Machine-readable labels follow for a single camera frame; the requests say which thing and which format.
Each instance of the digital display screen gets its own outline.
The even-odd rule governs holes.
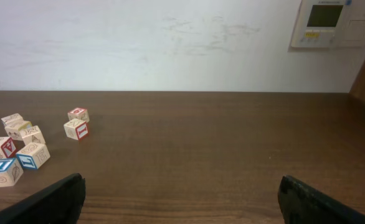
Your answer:
[[[343,6],[313,6],[307,27],[336,27]]]

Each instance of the wooden table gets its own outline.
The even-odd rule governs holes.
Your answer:
[[[81,142],[63,128],[78,106]],[[365,122],[344,94],[0,91],[13,113],[51,158],[0,189],[0,210],[79,172],[79,223],[283,223],[284,174],[365,213]]]

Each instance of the pile of blocks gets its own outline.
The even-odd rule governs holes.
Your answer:
[[[88,136],[90,120],[86,109],[75,108],[68,117],[69,122],[64,124],[67,137],[81,140]],[[38,169],[50,154],[38,126],[24,121],[17,113],[1,118],[1,121],[8,137],[0,137],[0,187],[8,187],[16,184],[23,169]],[[23,141],[25,147],[18,151],[13,140]]]

